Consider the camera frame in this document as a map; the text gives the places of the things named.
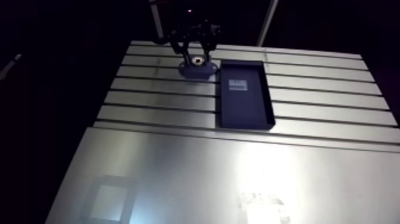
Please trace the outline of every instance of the black tray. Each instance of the black tray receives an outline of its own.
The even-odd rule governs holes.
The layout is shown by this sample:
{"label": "black tray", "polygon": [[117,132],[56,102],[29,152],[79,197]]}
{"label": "black tray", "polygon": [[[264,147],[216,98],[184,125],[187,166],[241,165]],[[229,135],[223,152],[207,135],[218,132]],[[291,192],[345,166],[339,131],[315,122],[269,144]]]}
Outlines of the black tray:
{"label": "black tray", "polygon": [[222,60],[220,68],[220,127],[271,129],[275,117],[264,63]]}

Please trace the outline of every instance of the stainless steel surface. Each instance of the stainless steel surface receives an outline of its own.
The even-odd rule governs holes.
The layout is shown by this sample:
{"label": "stainless steel surface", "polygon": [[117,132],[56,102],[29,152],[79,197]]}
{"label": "stainless steel surface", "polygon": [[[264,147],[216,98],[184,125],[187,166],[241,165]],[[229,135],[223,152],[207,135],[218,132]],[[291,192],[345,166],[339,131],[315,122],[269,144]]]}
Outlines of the stainless steel surface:
{"label": "stainless steel surface", "polygon": [[[127,55],[122,60],[122,65],[131,66],[155,66],[155,67],[177,67],[183,58],[167,58],[167,57],[144,57]],[[220,60],[212,59],[213,63],[220,65]]]}
{"label": "stainless steel surface", "polygon": [[268,28],[270,27],[270,24],[271,24],[272,18],[274,16],[277,5],[278,5],[278,0],[270,1],[270,6],[268,8],[267,13],[265,14],[264,23],[262,24],[260,35],[257,40],[257,46],[263,46],[263,44],[264,44],[264,39],[267,34]]}
{"label": "stainless steel surface", "polygon": [[147,79],[114,79],[111,88],[136,91],[170,92],[180,94],[215,95],[215,84],[201,82],[177,82]]}
{"label": "stainless steel surface", "polygon": [[193,97],[183,95],[109,91],[104,102],[113,104],[180,108],[185,110],[205,110],[215,112],[214,97]]}
{"label": "stainless steel surface", "polygon": [[[202,55],[203,50],[201,48],[191,48],[190,54]],[[265,61],[265,54],[262,52],[246,52],[242,51],[237,54],[237,51],[217,49],[211,51],[210,55],[216,59],[235,59],[235,60],[257,60]],[[177,56],[172,48],[158,47],[158,46],[129,46],[126,54],[135,55],[160,55],[160,56]]]}
{"label": "stainless steel surface", "polygon": [[[178,69],[157,67],[121,66],[117,76],[185,80],[185,78],[179,74]],[[215,82],[215,75],[211,76],[208,81]]]}
{"label": "stainless steel surface", "polygon": [[[131,41],[131,45],[140,45],[140,46],[155,46],[151,41]],[[163,46],[170,47],[170,44],[167,43]],[[191,43],[189,45],[191,48],[201,48],[198,43]],[[261,52],[274,52],[274,53],[283,53],[283,54],[304,54],[304,55],[319,55],[319,56],[327,56],[327,57],[342,57],[342,58],[354,58],[354,59],[362,59],[359,54],[347,54],[347,53],[338,53],[338,52],[327,52],[327,51],[309,51],[309,50],[300,50],[300,49],[284,49],[284,48],[260,48],[258,46],[237,46],[237,45],[223,45],[218,44],[217,49],[230,49],[237,51],[261,51]]]}
{"label": "stainless steel surface", "polygon": [[273,88],[270,88],[270,94],[272,100],[276,101],[306,102],[313,104],[375,108],[381,110],[389,109],[388,104],[383,97]]}
{"label": "stainless steel surface", "polygon": [[267,75],[270,86],[381,95],[375,83]]}
{"label": "stainless steel surface", "polygon": [[[202,54],[202,49],[190,49],[191,54]],[[171,48],[159,46],[129,46],[127,54],[135,55],[156,55],[156,56],[175,56],[175,52]],[[341,67],[347,69],[362,69],[368,70],[363,60],[351,58],[333,58],[311,55],[295,55],[281,53],[264,53],[264,52],[249,52],[249,51],[232,51],[218,49],[212,51],[211,56],[216,59],[234,59],[234,60],[256,60],[269,63],[285,63],[285,64],[300,64],[311,66],[328,66]]]}
{"label": "stainless steel surface", "polygon": [[[215,99],[214,97],[109,91],[105,102],[109,104],[219,112],[215,108],[215,105],[217,104],[216,100],[218,99]],[[279,102],[273,102],[272,106],[274,114],[277,117],[319,119],[389,126],[397,125],[392,113],[388,111],[321,107]]]}
{"label": "stainless steel surface", "polygon": [[320,57],[320,56],[310,56],[310,55],[275,54],[275,53],[266,53],[266,55],[267,55],[266,59],[267,62],[368,70],[367,66],[362,60]]}
{"label": "stainless steel surface", "polygon": [[[399,164],[399,154],[89,128],[46,223],[394,224]],[[116,180],[133,184],[110,189]],[[91,197],[93,186],[103,190]]]}
{"label": "stainless steel surface", "polygon": [[[170,111],[105,105],[100,109],[98,118],[187,128],[216,128],[215,114],[191,111]],[[400,130],[396,128],[303,120],[276,119],[276,125],[268,132],[261,130],[251,130],[251,132],[288,136],[309,136],[313,138],[400,143]]]}
{"label": "stainless steel surface", "polygon": [[283,145],[301,145],[308,147],[326,147],[340,150],[367,150],[379,152],[400,153],[400,145],[375,144],[371,142],[352,142],[343,140],[329,140],[318,138],[301,138],[298,136],[277,136],[277,135],[259,135],[246,132],[229,132],[229,130],[197,130],[197,129],[181,129],[178,127],[158,127],[148,126],[147,124],[131,125],[116,122],[95,122],[94,127],[117,129],[117,130],[133,130],[148,133],[167,133],[180,136],[195,136],[201,138],[229,139],[239,141],[268,142]]}
{"label": "stainless steel surface", "polygon": [[265,52],[271,52],[271,53],[302,54],[302,55],[362,59],[359,54],[347,54],[347,53],[328,52],[328,51],[309,51],[309,50],[284,49],[284,48],[264,48],[264,50]]}
{"label": "stainless steel surface", "polygon": [[[219,92],[216,91],[218,85],[219,84],[201,82],[196,83],[177,82],[169,80],[116,78],[112,83],[111,88],[132,91],[151,91],[214,96],[219,94]],[[276,88],[270,88],[270,95],[273,101],[342,105],[348,107],[375,108],[383,110],[389,108],[384,98],[375,96]]]}
{"label": "stainless steel surface", "polygon": [[266,73],[373,82],[369,71],[264,63]]}
{"label": "stainless steel surface", "polygon": [[[134,66],[133,69],[142,69],[138,66],[153,66],[151,69],[162,69],[159,67],[170,67],[177,69],[179,63],[183,60],[181,58],[166,58],[166,57],[147,57],[147,56],[126,56],[123,64]],[[219,60],[212,60],[213,63],[220,65]],[[265,72],[272,74],[282,74],[291,76],[305,76],[305,77],[318,77],[318,78],[330,78],[330,79],[343,79],[343,80],[355,80],[363,82],[373,82],[374,79],[369,71],[362,70],[349,70],[349,69],[336,69],[327,67],[311,67],[311,66],[294,66],[294,65],[283,65],[283,64],[268,64],[264,63]]]}

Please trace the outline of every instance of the metal panel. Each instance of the metal panel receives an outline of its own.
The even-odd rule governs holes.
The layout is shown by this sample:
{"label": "metal panel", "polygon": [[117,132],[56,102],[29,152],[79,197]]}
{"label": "metal panel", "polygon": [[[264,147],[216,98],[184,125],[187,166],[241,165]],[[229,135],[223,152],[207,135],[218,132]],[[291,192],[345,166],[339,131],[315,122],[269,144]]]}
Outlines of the metal panel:
{"label": "metal panel", "polygon": [[274,88],[270,88],[270,94],[271,99],[275,101],[304,102],[347,107],[375,108],[382,110],[389,109],[388,104],[383,97]]}
{"label": "metal panel", "polygon": [[46,224],[82,222],[101,177],[135,180],[130,224],[252,223],[260,201],[277,222],[398,223],[399,164],[397,154],[88,129]]}
{"label": "metal panel", "polygon": [[180,94],[215,95],[215,84],[200,82],[116,78],[114,79],[111,88]]}
{"label": "metal panel", "polygon": [[[203,54],[199,48],[190,49],[191,54]],[[136,55],[160,55],[160,56],[174,56],[176,55],[172,48],[164,48],[158,46],[129,46],[127,54]],[[287,64],[302,64],[314,66],[329,66],[329,67],[343,67],[349,69],[368,69],[362,60],[346,59],[346,58],[332,58],[320,57],[309,55],[292,55],[292,54],[276,54],[276,53],[262,53],[262,52],[248,52],[248,51],[229,51],[229,50],[215,50],[212,51],[211,56],[217,59],[235,59],[235,60],[257,60],[266,61],[270,63],[287,63]]]}
{"label": "metal panel", "polygon": [[267,64],[264,63],[265,72],[275,74],[289,74],[295,76],[306,77],[322,77],[331,79],[346,79],[356,81],[373,82],[369,71],[349,70],[349,69],[334,69],[310,66],[292,66],[283,64]]}
{"label": "metal panel", "polygon": [[[172,48],[164,48],[158,46],[129,46],[127,54],[135,55],[159,55],[159,56],[175,56],[175,52]],[[189,50],[190,54],[202,55],[203,50],[200,48],[192,48]],[[210,55],[213,58],[223,59],[236,59],[236,60],[258,60],[264,61],[265,55],[262,52],[245,52],[245,51],[226,51],[226,50],[215,50],[211,51]]]}
{"label": "metal panel", "polygon": [[371,142],[349,142],[349,141],[336,141],[328,139],[312,139],[312,138],[293,138],[275,135],[255,135],[254,133],[238,133],[229,132],[229,130],[196,130],[196,129],[181,129],[173,127],[156,127],[147,125],[131,125],[116,122],[95,122],[94,127],[101,127],[107,129],[119,130],[133,130],[138,132],[151,132],[151,133],[166,133],[171,135],[183,136],[197,136],[201,138],[216,138],[216,139],[230,139],[241,141],[254,141],[254,142],[269,142],[286,145],[303,145],[310,147],[327,147],[338,149],[350,150],[368,150],[368,151],[381,151],[381,152],[396,152],[400,153],[400,146],[388,144],[374,144]]}
{"label": "metal panel", "polygon": [[[178,69],[167,69],[167,68],[156,68],[156,67],[121,66],[120,69],[118,70],[117,76],[185,80],[185,78],[179,74]],[[211,76],[208,79],[208,81],[215,82],[215,75]]]}
{"label": "metal panel", "polygon": [[[111,88],[214,96],[219,94],[215,90],[216,86],[217,84],[213,83],[116,78]],[[270,94],[273,101],[304,102],[382,110],[389,109],[385,99],[382,97],[274,88],[270,88]]]}
{"label": "metal panel", "polygon": [[298,104],[272,104],[275,116],[396,126],[391,112]]}
{"label": "metal panel", "polygon": [[374,83],[350,82],[341,80],[309,79],[300,77],[267,76],[270,86],[316,89],[321,91],[341,91],[359,94],[381,95]]}
{"label": "metal panel", "polygon": [[267,62],[368,70],[362,60],[267,53]]}
{"label": "metal panel", "polygon": [[151,107],[180,108],[215,112],[215,98],[139,92],[109,91],[105,102],[113,104],[142,105]]}
{"label": "metal panel", "polygon": [[[166,94],[144,94],[109,91],[105,102],[112,104],[141,105],[151,107],[179,108],[187,110],[215,111],[216,99]],[[358,110],[337,107],[285,104],[273,102],[277,117],[319,119],[336,122],[354,122],[374,125],[396,126],[393,115],[387,111]]]}
{"label": "metal panel", "polygon": [[304,54],[304,55],[361,59],[361,56],[359,54],[346,54],[346,53],[327,52],[327,51],[306,51],[306,50],[283,49],[283,48],[265,48],[265,51],[270,53],[282,53],[282,54]]}
{"label": "metal panel", "polygon": [[[183,58],[167,57],[144,57],[127,55],[122,60],[122,65],[131,66],[154,66],[154,67],[178,67]],[[216,65],[220,65],[220,60],[212,60]]]}
{"label": "metal panel", "polygon": [[[215,128],[215,115],[207,113],[103,106],[98,118],[181,127]],[[276,119],[276,125],[267,133],[400,143],[400,130],[395,128],[300,120]]]}
{"label": "metal panel", "polygon": [[156,125],[215,128],[215,115],[211,113],[153,110],[106,105],[101,107],[98,118]]}
{"label": "metal panel", "polygon": [[[145,46],[155,46],[151,41],[131,41],[131,45],[145,45]],[[163,46],[159,47],[167,47],[170,48],[170,44],[167,43]],[[199,43],[190,43],[190,48],[201,48]],[[237,45],[223,45],[218,44],[217,49],[228,49],[228,50],[237,50],[237,51],[259,51],[259,52],[273,52],[273,53],[282,53],[282,54],[304,54],[304,55],[318,55],[318,56],[327,56],[327,57],[342,57],[342,58],[354,58],[354,59],[362,59],[359,54],[347,54],[347,53],[337,53],[337,52],[327,52],[327,51],[307,51],[307,50],[298,50],[298,49],[284,49],[284,48],[260,48],[257,46],[237,46]]]}

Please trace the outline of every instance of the metal pole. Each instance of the metal pole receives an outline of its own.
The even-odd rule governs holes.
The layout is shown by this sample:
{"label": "metal pole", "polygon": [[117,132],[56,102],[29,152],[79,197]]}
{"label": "metal pole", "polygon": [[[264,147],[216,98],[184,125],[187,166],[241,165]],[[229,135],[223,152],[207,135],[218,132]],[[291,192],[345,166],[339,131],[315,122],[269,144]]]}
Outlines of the metal pole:
{"label": "metal pole", "polygon": [[158,38],[161,39],[164,37],[163,27],[161,26],[160,15],[158,14],[158,8],[155,3],[155,0],[150,0],[151,4],[151,13],[153,14],[153,19],[155,23],[155,28],[157,29]]}
{"label": "metal pole", "polygon": [[270,7],[268,8],[267,14],[265,15],[264,24],[258,37],[257,46],[263,46],[265,36],[267,34],[268,28],[270,27],[272,16],[274,16],[276,6],[278,5],[278,0],[271,0]]}

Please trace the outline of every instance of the barcode label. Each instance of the barcode label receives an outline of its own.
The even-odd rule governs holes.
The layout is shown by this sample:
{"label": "barcode label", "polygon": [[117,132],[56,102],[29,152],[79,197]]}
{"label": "barcode label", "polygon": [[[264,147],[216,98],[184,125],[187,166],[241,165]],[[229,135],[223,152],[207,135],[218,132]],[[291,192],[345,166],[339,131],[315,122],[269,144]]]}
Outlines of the barcode label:
{"label": "barcode label", "polygon": [[247,91],[246,80],[229,79],[229,90],[231,91]]}

